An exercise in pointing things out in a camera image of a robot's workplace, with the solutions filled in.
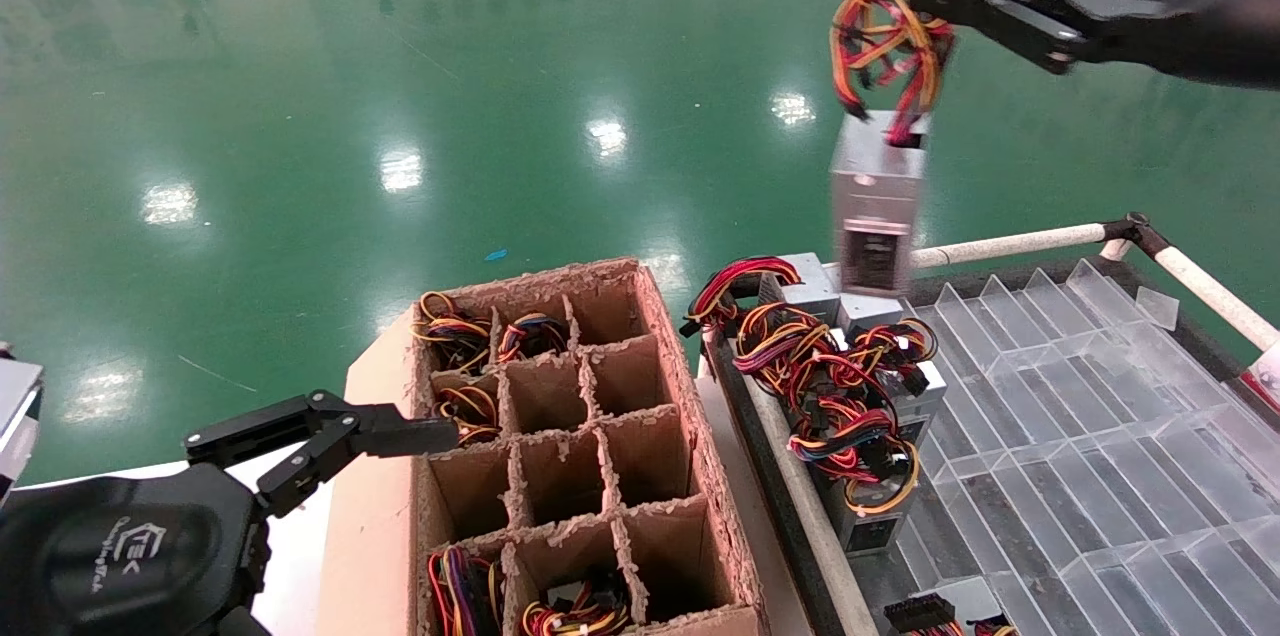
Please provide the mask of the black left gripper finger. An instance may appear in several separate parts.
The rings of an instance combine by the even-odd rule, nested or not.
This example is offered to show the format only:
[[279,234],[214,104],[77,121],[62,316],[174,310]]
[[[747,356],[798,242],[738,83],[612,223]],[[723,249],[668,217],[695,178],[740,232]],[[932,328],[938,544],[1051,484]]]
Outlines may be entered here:
[[449,452],[460,445],[460,427],[451,418],[406,418],[397,404],[352,404],[317,390],[198,427],[184,445],[189,465],[218,468],[294,447],[257,481],[261,508],[280,518],[355,459]]

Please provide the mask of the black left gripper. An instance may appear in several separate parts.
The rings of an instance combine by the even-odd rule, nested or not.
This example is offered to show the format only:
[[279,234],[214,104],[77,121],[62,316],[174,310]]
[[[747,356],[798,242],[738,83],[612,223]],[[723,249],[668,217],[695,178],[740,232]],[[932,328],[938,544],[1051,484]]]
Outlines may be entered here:
[[255,495],[212,466],[22,489],[3,507],[5,635],[271,636]]

